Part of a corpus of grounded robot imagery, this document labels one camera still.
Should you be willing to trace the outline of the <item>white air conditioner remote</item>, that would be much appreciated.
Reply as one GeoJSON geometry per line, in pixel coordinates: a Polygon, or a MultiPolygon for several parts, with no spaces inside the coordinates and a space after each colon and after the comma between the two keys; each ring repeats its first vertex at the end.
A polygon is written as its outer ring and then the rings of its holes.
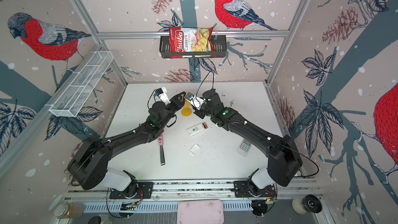
{"type": "Polygon", "coordinates": [[[189,127],[187,129],[187,133],[189,134],[189,136],[194,136],[194,135],[197,135],[197,134],[202,133],[203,131],[205,131],[206,129],[204,129],[204,127],[202,126],[202,123],[206,123],[206,122],[201,122],[201,123],[199,123],[197,125],[189,127]]]}

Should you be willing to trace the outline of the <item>white battery cover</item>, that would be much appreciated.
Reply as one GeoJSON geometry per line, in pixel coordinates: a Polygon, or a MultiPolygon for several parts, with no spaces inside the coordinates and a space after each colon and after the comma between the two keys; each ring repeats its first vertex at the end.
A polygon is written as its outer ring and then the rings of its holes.
{"type": "Polygon", "coordinates": [[[194,144],[194,145],[190,148],[190,154],[195,155],[195,154],[197,154],[200,150],[201,150],[201,147],[200,147],[198,144],[194,144]]]}

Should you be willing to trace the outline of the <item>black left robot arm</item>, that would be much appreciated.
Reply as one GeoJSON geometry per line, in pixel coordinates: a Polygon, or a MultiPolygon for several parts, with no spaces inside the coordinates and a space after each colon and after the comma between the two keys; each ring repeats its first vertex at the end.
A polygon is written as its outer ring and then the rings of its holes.
{"type": "Polygon", "coordinates": [[[72,176],[72,181],[76,181],[84,190],[99,185],[105,178],[108,163],[113,157],[135,146],[157,140],[165,127],[172,126],[168,123],[176,118],[176,113],[184,106],[186,94],[176,94],[169,104],[162,101],[153,103],[148,110],[146,122],[131,131],[107,139],[85,139],[66,169],[72,176]]]}

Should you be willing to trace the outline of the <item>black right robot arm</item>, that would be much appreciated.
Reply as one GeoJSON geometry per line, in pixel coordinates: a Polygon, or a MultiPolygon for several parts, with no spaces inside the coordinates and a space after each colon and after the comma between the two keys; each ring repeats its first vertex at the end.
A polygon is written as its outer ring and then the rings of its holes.
{"type": "Polygon", "coordinates": [[[302,167],[300,153],[290,136],[280,137],[265,131],[235,109],[225,107],[215,89],[204,92],[201,97],[188,93],[185,99],[198,117],[208,116],[217,126],[241,136],[263,152],[268,159],[267,172],[278,185],[288,186],[302,167]]]}

